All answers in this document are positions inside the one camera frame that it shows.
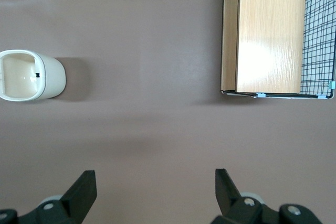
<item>light blue clip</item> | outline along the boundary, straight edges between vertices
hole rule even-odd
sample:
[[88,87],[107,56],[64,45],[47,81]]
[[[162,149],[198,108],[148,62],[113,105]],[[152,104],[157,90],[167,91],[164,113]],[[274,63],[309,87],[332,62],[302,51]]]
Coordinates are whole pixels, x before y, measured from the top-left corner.
[[335,89],[336,81],[329,82],[329,89]]
[[265,98],[266,94],[264,94],[264,93],[257,93],[257,97],[258,98]]

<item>wooden board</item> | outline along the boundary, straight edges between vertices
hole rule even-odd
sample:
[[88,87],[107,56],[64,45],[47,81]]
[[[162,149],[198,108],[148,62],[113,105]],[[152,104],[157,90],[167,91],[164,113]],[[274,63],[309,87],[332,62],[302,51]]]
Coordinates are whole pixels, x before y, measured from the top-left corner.
[[299,93],[305,0],[239,0],[237,92]]
[[221,90],[236,88],[238,0],[223,2],[222,82]]

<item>brown table surface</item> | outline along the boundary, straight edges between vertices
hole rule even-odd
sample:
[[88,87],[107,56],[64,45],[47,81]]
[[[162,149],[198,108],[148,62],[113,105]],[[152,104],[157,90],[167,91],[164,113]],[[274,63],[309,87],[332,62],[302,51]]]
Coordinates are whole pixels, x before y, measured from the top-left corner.
[[19,214],[85,169],[84,223],[207,224],[215,168],[277,209],[336,219],[336,100],[220,94],[223,0],[0,0],[1,50],[58,58],[57,98],[0,100],[0,208]]

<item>black wire grid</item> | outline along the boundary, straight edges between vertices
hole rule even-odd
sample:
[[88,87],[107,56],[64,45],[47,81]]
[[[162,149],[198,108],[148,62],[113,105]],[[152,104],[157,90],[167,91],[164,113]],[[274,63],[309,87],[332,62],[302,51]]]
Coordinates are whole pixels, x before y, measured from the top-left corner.
[[301,96],[330,98],[335,89],[336,0],[306,0]]

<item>white cup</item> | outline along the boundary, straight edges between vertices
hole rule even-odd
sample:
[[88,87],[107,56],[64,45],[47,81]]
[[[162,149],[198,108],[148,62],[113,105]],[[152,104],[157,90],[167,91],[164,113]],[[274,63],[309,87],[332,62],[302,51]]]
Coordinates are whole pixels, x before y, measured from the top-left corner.
[[0,97],[7,101],[52,98],[65,84],[64,67],[54,58],[28,50],[0,52]]

